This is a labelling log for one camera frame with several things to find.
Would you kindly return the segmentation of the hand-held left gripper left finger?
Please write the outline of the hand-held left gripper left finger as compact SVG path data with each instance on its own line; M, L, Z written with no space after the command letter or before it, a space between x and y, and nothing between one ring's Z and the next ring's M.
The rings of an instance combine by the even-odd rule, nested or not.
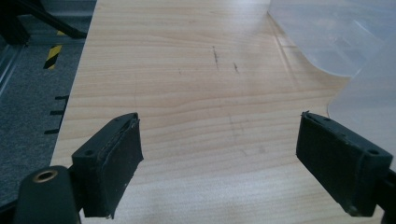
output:
M72 155L86 217L114 217L117 206L144 159L136 113L114 118Z

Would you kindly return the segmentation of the clear plastic bag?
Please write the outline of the clear plastic bag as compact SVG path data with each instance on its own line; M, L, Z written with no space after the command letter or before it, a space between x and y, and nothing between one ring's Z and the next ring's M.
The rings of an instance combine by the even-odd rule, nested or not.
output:
M396 172L396 0L271 0L269 14L315 67L350 79L328 114Z

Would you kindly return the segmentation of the black metal stand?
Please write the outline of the black metal stand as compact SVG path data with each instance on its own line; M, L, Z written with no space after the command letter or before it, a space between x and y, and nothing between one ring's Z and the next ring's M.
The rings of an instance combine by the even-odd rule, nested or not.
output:
M0 36L9 45L26 45L31 39L28 20L41 21L73 38L87 37L83 32L50 14L41 0L0 0Z

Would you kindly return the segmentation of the yellow black hazard tape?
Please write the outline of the yellow black hazard tape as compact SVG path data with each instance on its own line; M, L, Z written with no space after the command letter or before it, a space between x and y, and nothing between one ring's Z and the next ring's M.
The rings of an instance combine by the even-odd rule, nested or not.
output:
M62 45L55 45L49 49L48 57L44 63L44 69L53 69L57 62L58 56L62 50Z

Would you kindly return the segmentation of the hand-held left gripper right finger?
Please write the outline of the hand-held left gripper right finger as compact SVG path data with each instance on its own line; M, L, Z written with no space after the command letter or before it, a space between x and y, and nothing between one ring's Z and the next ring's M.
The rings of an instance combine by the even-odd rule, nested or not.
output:
M332 198L353 217L379 206L393 216L393 156L340 123L304 112L296 156Z

